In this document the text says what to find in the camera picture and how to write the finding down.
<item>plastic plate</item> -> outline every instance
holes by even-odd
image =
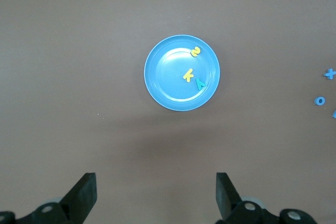
[[[188,111],[206,103],[220,78],[218,59],[211,47],[190,35],[175,35],[159,42],[149,53],[146,87],[167,109]]]

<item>plate rim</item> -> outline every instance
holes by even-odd
[[[146,79],[146,69],[148,68],[148,61],[149,61],[149,58],[150,58],[150,55],[152,54],[152,52],[162,43],[164,43],[166,40],[169,40],[169,39],[172,39],[174,37],[189,37],[189,38],[193,38],[193,39],[196,39],[196,40],[199,40],[201,41],[202,43],[204,43],[210,50],[211,52],[213,53],[213,55],[215,56],[214,59],[215,59],[215,63],[218,65],[218,80],[216,81],[215,85],[216,87],[214,88],[213,92],[209,95],[209,97],[207,99],[205,99],[204,102],[198,104],[197,106],[192,106],[192,108],[187,108],[187,109],[177,109],[177,108],[172,108],[168,105],[164,105],[162,102],[158,101],[154,96],[153,94],[150,92],[150,89],[148,87],[148,84],[147,84],[147,79]],[[207,101],[209,101],[212,96],[214,95],[214,93],[216,92],[217,88],[218,88],[218,85],[219,85],[219,81],[220,81],[220,75],[221,75],[221,66],[219,65],[219,61],[218,61],[218,57],[215,53],[215,51],[211,48],[211,46],[209,46],[208,43],[206,43],[205,41],[203,41],[202,39],[200,38],[197,38],[193,35],[188,35],[188,34],[178,34],[178,35],[173,35],[173,36],[169,36],[161,41],[159,41],[153,48],[152,50],[148,53],[147,55],[147,58],[146,58],[146,62],[145,62],[145,65],[144,65],[144,70],[143,70],[143,76],[144,76],[144,82],[145,82],[145,85],[146,85],[146,88],[147,88],[147,91],[148,93],[151,95],[151,97],[159,104],[161,105],[162,107],[166,108],[166,109],[169,109],[169,110],[173,110],[173,111],[180,111],[180,112],[183,112],[183,111],[190,111],[190,110],[195,110],[201,106],[203,106]]]

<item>brown table surface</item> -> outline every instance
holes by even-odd
[[[216,172],[278,215],[336,222],[336,0],[0,0],[0,210],[96,172],[89,223],[220,218]],[[199,109],[149,95],[160,40],[190,34],[221,81]],[[324,106],[313,104],[324,96]]]

